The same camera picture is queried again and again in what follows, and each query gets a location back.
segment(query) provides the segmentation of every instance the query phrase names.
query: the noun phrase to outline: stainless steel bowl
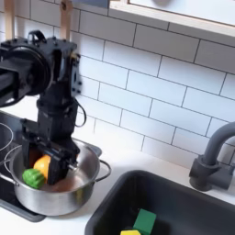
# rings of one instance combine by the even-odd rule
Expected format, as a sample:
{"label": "stainless steel bowl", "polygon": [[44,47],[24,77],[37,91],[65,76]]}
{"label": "stainless steel bowl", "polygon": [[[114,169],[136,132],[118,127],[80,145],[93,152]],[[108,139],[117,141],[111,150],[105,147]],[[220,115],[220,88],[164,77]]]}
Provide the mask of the stainless steel bowl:
{"label": "stainless steel bowl", "polygon": [[[76,143],[81,150],[77,158],[78,168],[75,171],[70,171],[67,177],[56,185],[44,185],[38,190],[24,183],[22,173],[25,171],[25,167],[21,148],[9,160],[13,179],[2,174],[0,177],[15,185],[17,199],[31,211],[46,216],[59,216],[74,212],[90,198],[94,184],[111,174],[110,166],[99,160],[88,146],[82,142]],[[96,179],[100,163],[107,166],[108,173]]]}

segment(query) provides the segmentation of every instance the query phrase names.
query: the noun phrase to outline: cable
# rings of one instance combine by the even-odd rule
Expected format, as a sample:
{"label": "cable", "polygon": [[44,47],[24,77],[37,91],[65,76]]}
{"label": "cable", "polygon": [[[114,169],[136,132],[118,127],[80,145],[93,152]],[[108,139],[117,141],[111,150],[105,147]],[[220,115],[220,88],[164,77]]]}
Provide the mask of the cable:
{"label": "cable", "polygon": [[86,113],[85,113],[85,111],[84,111],[84,108],[78,103],[78,106],[83,110],[83,113],[84,113],[84,122],[83,122],[83,124],[82,125],[77,125],[77,124],[75,124],[75,126],[77,127],[77,128],[81,128],[81,127],[83,127],[84,126],[84,124],[86,123],[86,119],[87,119],[87,116],[86,116]]}

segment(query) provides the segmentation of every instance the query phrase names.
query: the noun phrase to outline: countertop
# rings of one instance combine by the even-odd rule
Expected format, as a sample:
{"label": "countertop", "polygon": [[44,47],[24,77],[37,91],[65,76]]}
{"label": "countertop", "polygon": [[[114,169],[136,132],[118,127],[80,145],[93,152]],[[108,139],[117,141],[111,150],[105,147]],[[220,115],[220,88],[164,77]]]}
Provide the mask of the countertop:
{"label": "countertop", "polygon": [[[145,170],[158,174],[178,184],[191,187],[189,184],[189,170],[184,167],[163,161],[150,155],[138,151],[117,151],[107,148],[104,144],[100,146],[95,140],[90,139],[90,143],[101,147],[103,154],[100,159],[107,161],[112,167],[112,174],[105,180],[96,183],[94,192],[90,200],[78,211],[60,217],[47,217],[39,223],[28,222],[27,220],[14,215],[0,208],[1,230],[7,234],[84,234],[84,228],[98,208],[107,192],[111,189],[116,180],[125,172],[131,170]],[[106,173],[106,167],[101,166],[100,175]],[[235,205],[235,186],[231,186],[229,191],[213,189],[207,194],[227,201]]]}

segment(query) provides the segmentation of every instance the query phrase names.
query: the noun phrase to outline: gray faucet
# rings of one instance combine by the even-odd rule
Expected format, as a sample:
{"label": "gray faucet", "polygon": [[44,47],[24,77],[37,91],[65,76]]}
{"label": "gray faucet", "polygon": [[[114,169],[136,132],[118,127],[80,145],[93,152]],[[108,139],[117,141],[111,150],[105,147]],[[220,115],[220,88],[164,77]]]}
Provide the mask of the gray faucet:
{"label": "gray faucet", "polygon": [[204,155],[194,160],[190,171],[190,184],[199,191],[208,191],[212,185],[229,189],[234,166],[226,168],[217,158],[224,142],[235,136],[235,122],[218,129],[211,137]]}

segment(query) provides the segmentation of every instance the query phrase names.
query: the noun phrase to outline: black stovetop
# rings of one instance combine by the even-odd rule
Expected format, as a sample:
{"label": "black stovetop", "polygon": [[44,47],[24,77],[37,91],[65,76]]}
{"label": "black stovetop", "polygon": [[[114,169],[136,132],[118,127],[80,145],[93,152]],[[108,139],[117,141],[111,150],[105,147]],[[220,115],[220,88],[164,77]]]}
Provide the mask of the black stovetop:
{"label": "black stovetop", "polygon": [[[0,162],[6,157],[10,158],[14,149],[21,145],[20,119],[0,111]],[[0,166],[0,173],[11,177],[4,165]],[[45,217],[35,214],[24,208],[17,200],[14,185],[0,178],[0,207],[19,215],[32,222],[42,221]]]}

